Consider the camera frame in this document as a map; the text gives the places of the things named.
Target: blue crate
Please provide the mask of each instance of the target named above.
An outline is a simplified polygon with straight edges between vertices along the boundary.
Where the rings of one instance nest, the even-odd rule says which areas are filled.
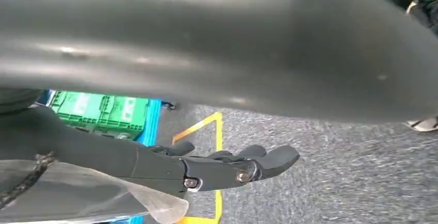
[[[151,99],[149,101],[149,108],[146,113],[145,129],[140,133],[136,141],[145,146],[153,146],[156,144],[160,112],[161,101]],[[113,224],[143,224],[143,216],[136,216],[126,220],[114,221]]]

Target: yellow floor tape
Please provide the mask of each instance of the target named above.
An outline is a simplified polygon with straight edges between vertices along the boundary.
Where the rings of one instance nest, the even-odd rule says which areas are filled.
[[[204,120],[196,123],[185,131],[174,136],[172,143],[180,140],[184,136],[187,136],[198,129],[212,123],[216,122],[216,151],[222,150],[222,113],[215,112],[211,116],[205,118]],[[220,190],[216,190],[216,207],[215,207],[215,217],[212,218],[201,218],[201,217],[184,217],[178,224],[218,224],[222,217],[222,193]]]

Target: person's foot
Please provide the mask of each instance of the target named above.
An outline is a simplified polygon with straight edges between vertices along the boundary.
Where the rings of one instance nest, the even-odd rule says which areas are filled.
[[[408,126],[418,132],[431,132],[438,130],[438,117],[420,121],[408,121]]]

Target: green plastic crate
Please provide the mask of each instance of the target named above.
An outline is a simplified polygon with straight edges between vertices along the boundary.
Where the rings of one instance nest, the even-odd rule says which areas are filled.
[[[67,125],[134,139],[143,130],[149,100],[57,91],[49,106]]]

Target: screw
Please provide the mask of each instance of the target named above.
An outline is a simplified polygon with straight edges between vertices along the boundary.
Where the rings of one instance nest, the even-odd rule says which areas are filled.
[[[248,174],[248,172],[246,172],[244,170],[239,171],[236,175],[236,181],[241,183],[241,184],[248,183],[249,180],[250,180],[249,174]]]
[[[187,188],[196,188],[198,186],[198,180],[196,179],[184,179],[184,186]]]

